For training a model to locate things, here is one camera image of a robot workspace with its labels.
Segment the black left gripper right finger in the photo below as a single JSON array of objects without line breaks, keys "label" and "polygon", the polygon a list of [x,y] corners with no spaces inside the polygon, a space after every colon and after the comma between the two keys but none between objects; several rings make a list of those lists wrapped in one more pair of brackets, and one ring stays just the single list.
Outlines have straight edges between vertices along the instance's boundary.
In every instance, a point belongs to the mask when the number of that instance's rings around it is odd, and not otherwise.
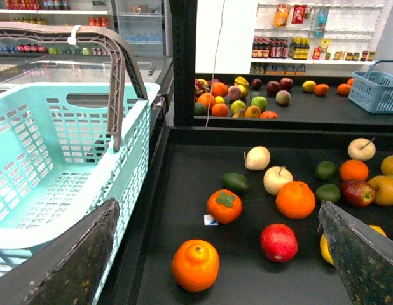
[{"label": "black left gripper right finger", "polygon": [[393,240],[330,201],[318,218],[352,303],[393,304]]}]

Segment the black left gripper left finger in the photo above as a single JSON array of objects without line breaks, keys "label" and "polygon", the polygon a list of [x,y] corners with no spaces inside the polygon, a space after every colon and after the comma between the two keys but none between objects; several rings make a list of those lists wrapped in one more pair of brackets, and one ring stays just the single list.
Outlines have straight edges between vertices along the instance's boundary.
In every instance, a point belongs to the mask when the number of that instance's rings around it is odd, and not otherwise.
[{"label": "black left gripper left finger", "polygon": [[0,304],[91,304],[120,216],[114,198],[0,277]]}]

